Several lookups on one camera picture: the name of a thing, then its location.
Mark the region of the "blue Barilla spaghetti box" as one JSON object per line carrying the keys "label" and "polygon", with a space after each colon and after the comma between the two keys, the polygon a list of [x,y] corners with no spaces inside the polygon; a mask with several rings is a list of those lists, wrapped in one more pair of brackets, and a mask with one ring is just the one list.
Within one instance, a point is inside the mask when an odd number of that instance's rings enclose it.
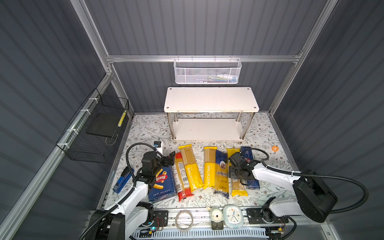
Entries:
{"label": "blue Barilla spaghetti box", "polygon": [[[241,152],[243,154],[243,157],[247,160],[247,162],[250,162],[254,160],[254,156],[252,151],[250,150],[251,147],[241,147]],[[242,184],[246,184],[248,190],[257,190],[260,189],[260,183],[258,180],[244,180],[242,181]]]}

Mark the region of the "yellow spaghetti bag with barcode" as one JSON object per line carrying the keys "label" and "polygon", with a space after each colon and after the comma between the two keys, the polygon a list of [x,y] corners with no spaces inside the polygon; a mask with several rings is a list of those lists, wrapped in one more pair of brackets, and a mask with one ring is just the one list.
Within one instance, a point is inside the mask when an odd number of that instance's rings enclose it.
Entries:
{"label": "yellow spaghetti bag with barcode", "polygon": [[[239,152],[240,152],[240,149],[235,149],[235,148],[227,149],[228,157],[232,156],[234,153],[239,153]],[[231,180],[231,185],[232,185],[232,193],[231,193],[232,197],[236,197],[236,196],[247,197],[248,196],[248,193],[245,190],[245,187],[242,185],[242,183],[239,179],[230,178],[230,180]]]}

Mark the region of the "dark blue spaghetti bag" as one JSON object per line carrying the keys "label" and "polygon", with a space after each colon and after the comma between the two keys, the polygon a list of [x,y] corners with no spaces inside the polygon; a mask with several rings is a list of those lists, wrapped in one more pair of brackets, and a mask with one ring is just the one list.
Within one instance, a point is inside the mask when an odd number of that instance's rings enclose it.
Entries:
{"label": "dark blue spaghetti bag", "polygon": [[227,154],[216,150],[215,160],[215,194],[229,198],[229,164]]}

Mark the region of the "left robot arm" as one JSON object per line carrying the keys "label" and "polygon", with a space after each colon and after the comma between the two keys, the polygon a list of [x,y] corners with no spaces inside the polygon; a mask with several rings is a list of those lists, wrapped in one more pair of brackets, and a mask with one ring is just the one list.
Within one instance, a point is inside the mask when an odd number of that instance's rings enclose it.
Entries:
{"label": "left robot arm", "polygon": [[[134,171],[129,153],[136,146],[146,146],[151,150],[143,155],[142,167]],[[126,151],[126,163],[125,171],[132,176],[132,187],[109,208],[94,212],[80,240],[133,240],[132,234],[140,225],[154,221],[153,204],[142,199],[154,188],[162,169],[175,163],[175,152],[163,156],[162,141],[155,141],[153,145],[135,143]]]}

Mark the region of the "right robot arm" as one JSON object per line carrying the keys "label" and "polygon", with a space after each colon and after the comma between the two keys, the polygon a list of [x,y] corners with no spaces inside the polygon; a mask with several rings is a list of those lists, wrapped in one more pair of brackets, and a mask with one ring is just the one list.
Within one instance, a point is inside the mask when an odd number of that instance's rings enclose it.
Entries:
{"label": "right robot arm", "polygon": [[[358,181],[333,175],[319,175],[312,170],[305,172],[287,171],[266,164],[269,155],[260,160],[246,160],[245,152],[236,152],[228,158],[231,179],[258,180],[278,185],[292,193],[291,197],[269,198],[260,210],[266,223],[273,223],[280,217],[306,216],[310,220],[323,223],[328,215],[345,213],[362,206],[369,198],[368,189]],[[336,194],[324,179],[345,181],[362,189],[363,196],[355,204],[335,209]]]}

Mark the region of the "white two-tier shelf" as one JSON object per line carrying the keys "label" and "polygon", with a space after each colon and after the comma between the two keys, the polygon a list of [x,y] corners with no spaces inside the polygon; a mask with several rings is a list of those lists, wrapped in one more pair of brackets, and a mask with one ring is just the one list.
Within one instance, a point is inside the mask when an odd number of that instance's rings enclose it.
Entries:
{"label": "white two-tier shelf", "polygon": [[[173,141],[243,141],[259,110],[250,87],[172,87],[167,90],[164,105]],[[218,113],[236,113],[237,117],[177,116]]]}

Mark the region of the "blue stapler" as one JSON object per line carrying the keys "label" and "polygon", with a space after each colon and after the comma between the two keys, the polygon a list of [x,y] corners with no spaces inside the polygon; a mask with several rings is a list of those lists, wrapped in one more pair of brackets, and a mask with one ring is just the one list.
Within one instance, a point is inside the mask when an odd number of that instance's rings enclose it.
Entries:
{"label": "blue stapler", "polygon": [[113,192],[119,194],[122,189],[124,188],[124,186],[127,184],[127,182],[129,181],[129,179],[132,177],[132,173],[131,171],[129,170],[128,167],[126,167],[120,178],[118,179],[118,181],[116,182],[116,184],[114,185],[113,187]]}

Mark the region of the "blue Barilla rigatoni box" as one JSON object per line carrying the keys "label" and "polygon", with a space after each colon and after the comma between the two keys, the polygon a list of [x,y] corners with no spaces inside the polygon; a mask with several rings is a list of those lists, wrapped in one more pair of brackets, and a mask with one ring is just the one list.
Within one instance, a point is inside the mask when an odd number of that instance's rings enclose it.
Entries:
{"label": "blue Barilla rigatoni box", "polygon": [[150,202],[158,202],[177,195],[174,176],[171,167],[162,167],[156,173],[156,182],[150,190],[148,197]]}

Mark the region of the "red-ended spaghetti bag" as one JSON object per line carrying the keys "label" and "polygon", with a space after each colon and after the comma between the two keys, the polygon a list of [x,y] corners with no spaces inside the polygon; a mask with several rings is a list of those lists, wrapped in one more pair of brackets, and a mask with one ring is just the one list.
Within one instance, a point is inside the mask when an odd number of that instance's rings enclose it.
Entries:
{"label": "red-ended spaghetti bag", "polygon": [[175,180],[175,186],[179,198],[179,202],[186,199],[187,197],[192,197],[189,180],[185,170],[183,158],[181,153],[175,155],[175,163],[172,166],[173,176]]}

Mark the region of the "yellow pastatime spaghetti bag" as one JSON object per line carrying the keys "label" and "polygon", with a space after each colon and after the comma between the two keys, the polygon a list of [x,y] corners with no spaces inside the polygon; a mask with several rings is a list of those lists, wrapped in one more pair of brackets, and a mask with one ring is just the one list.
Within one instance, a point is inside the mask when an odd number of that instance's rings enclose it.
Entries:
{"label": "yellow pastatime spaghetti bag", "polygon": [[180,146],[179,150],[182,154],[182,159],[187,173],[191,192],[194,192],[195,190],[202,188],[204,186],[204,183],[196,162],[192,145],[189,144]]}
{"label": "yellow pastatime spaghetti bag", "polygon": [[215,186],[216,150],[217,147],[204,148],[205,162],[203,189],[213,188]]}

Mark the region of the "orange round token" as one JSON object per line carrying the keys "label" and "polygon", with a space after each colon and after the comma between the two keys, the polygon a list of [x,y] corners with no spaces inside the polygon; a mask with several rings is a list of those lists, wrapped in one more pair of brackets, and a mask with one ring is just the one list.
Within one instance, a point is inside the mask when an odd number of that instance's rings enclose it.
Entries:
{"label": "orange round token", "polygon": [[277,153],[279,151],[279,147],[278,146],[272,146],[271,147],[271,150],[274,152],[274,153]]}

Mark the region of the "mint alarm clock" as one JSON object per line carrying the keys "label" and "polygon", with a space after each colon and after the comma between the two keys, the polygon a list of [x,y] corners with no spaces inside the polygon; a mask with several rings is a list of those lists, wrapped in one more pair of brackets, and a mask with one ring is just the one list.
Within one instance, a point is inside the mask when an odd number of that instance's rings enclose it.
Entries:
{"label": "mint alarm clock", "polygon": [[223,208],[223,219],[225,225],[230,229],[239,229],[244,226],[243,212],[237,205],[225,206]]}

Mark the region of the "yellow marker pen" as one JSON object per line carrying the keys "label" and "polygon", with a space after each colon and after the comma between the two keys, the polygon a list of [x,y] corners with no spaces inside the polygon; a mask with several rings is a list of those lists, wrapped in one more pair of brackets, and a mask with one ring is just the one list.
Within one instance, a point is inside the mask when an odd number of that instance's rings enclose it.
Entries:
{"label": "yellow marker pen", "polygon": [[124,122],[124,119],[125,119],[126,115],[127,115],[127,111],[124,110],[124,112],[122,113],[122,115],[121,115],[121,117],[120,117],[120,120],[119,120],[119,122],[118,122],[117,127],[120,128],[120,127],[122,126],[122,124],[123,124],[123,122]]}

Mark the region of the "pens in white basket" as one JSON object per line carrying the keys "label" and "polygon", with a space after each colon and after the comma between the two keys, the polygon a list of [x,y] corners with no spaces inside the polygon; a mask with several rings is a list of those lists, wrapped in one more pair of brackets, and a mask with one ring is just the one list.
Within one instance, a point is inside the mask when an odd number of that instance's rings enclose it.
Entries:
{"label": "pens in white basket", "polygon": [[206,83],[206,84],[237,84],[238,76],[235,75],[211,75],[211,76],[201,76],[194,79],[196,83]]}

